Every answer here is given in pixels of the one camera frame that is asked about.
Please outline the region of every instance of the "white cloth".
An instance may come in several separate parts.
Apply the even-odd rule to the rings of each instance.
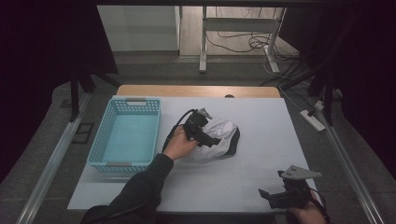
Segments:
[[[212,159],[224,155],[230,148],[231,139],[238,127],[226,119],[211,119],[203,128],[203,132],[213,138],[219,138],[218,145],[212,147],[195,147],[189,155],[194,160]]]

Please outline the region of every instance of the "white desk frame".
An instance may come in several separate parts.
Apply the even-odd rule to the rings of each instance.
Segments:
[[[265,54],[274,74],[279,74],[274,58],[274,44],[279,33],[280,25],[282,24],[283,16],[285,15],[285,8],[281,7],[277,12],[275,19],[260,19],[260,18],[208,18],[206,16],[206,7],[203,7],[203,22],[202,22],[202,42],[201,54],[199,61],[199,72],[206,72],[206,32],[208,31],[223,31],[223,32],[261,32],[270,35],[268,45],[264,47]]]

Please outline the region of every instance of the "white tabletop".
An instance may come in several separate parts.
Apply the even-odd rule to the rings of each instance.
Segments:
[[[258,188],[271,194],[284,192],[278,170],[287,170],[292,164],[309,169],[284,99],[157,98],[162,101],[158,152],[173,125],[192,108],[205,107],[211,116],[233,121],[241,132],[232,157],[176,161],[165,180],[158,211],[272,213],[278,210],[270,208]],[[109,204],[128,179],[104,175],[87,164],[68,209]],[[315,189],[312,179],[307,182]]]

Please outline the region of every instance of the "wooden floor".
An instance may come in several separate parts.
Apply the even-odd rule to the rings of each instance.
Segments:
[[[274,8],[259,7],[208,7],[207,17],[232,17],[232,18],[273,18]],[[183,14],[180,24],[180,56],[196,56],[200,54],[202,39],[202,7],[183,7]],[[230,35],[241,35],[237,37],[221,37]],[[257,39],[266,42],[265,35],[255,35]],[[248,41],[252,37],[251,33],[237,32],[207,32],[208,39],[217,45],[224,46],[236,51],[250,50]],[[254,49],[249,52],[232,52],[231,50],[216,47],[206,40],[207,55],[261,55],[264,56],[263,49]],[[295,50],[279,37],[276,39],[276,46],[283,54],[293,54]]]

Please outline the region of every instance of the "table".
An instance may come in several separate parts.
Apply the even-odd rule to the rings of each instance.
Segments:
[[[225,95],[236,98],[224,98]],[[260,198],[258,188],[283,192],[278,170],[286,170],[292,164],[309,169],[285,102],[275,88],[124,85],[115,97],[125,96],[162,100],[157,152],[161,152],[167,133],[179,117],[195,106],[206,107],[214,117],[232,120],[241,130],[235,156],[176,161],[165,181],[158,211],[273,214],[282,210],[271,209]],[[68,208],[108,204],[128,179],[125,175],[100,173],[87,164]],[[308,184],[316,188],[312,179]]]

